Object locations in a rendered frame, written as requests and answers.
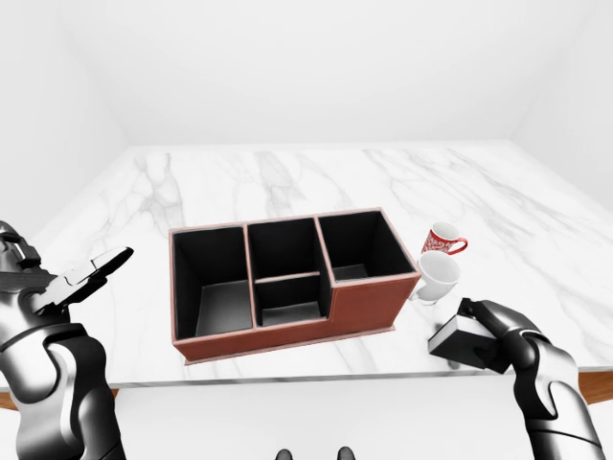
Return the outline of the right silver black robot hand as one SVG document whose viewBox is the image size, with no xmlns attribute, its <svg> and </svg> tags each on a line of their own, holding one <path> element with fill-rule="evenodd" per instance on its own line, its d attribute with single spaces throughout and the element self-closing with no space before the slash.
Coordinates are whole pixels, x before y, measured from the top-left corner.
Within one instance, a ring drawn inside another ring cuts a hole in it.
<svg viewBox="0 0 613 460">
<path fill-rule="evenodd" d="M 537 362 L 537 339 L 550 340 L 523 313 L 489 300 L 472 301 L 464 298 L 458 314 L 477 320 L 493 336 L 489 345 L 468 345 L 467 350 L 476 358 L 474 367 L 489 369 L 504 374 L 512 365 L 515 370 L 533 367 Z"/>
</svg>

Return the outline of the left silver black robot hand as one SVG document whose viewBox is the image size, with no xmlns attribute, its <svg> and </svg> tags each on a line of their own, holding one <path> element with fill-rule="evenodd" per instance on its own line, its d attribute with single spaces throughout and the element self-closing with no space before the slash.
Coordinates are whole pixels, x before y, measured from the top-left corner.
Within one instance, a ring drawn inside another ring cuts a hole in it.
<svg viewBox="0 0 613 460">
<path fill-rule="evenodd" d="M 55 278 L 43 293 L 31 297 L 33 313 L 41 315 L 51 308 L 64 309 L 82 302 L 107 282 L 134 253 L 131 247 L 117 247 L 86 261 Z"/>
</svg>

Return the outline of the red-brown desk caddy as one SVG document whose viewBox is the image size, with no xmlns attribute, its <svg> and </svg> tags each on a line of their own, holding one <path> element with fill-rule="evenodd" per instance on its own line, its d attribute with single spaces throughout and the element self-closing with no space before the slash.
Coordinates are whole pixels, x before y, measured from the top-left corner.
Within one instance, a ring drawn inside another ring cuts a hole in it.
<svg viewBox="0 0 613 460">
<path fill-rule="evenodd" d="M 388 332 L 420 270 L 379 208 L 169 234 L 171 341 L 198 363 Z"/>
</svg>

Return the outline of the white mug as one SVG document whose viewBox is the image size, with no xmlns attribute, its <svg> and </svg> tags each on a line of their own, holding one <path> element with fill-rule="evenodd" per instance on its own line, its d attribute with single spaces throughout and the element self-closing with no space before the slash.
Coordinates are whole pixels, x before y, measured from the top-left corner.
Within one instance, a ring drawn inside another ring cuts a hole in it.
<svg viewBox="0 0 613 460">
<path fill-rule="evenodd" d="M 432 305 L 441 300 L 459 282 L 461 269 L 451 256 L 442 251 L 425 251 L 418 265 L 421 277 L 409 299 Z"/>
</svg>

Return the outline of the red patterned mug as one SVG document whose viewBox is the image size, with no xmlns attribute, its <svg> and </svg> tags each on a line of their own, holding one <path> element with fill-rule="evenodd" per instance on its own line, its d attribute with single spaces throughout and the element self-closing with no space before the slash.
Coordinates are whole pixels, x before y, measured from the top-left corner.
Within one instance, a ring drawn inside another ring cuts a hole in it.
<svg viewBox="0 0 613 460">
<path fill-rule="evenodd" d="M 468 247 L 468 241 L 460 236 L 458 228 L 448 222 L 437 221 L 430 227 L 421 252 L 441 251 L 455 255 Z"/>
</svg>

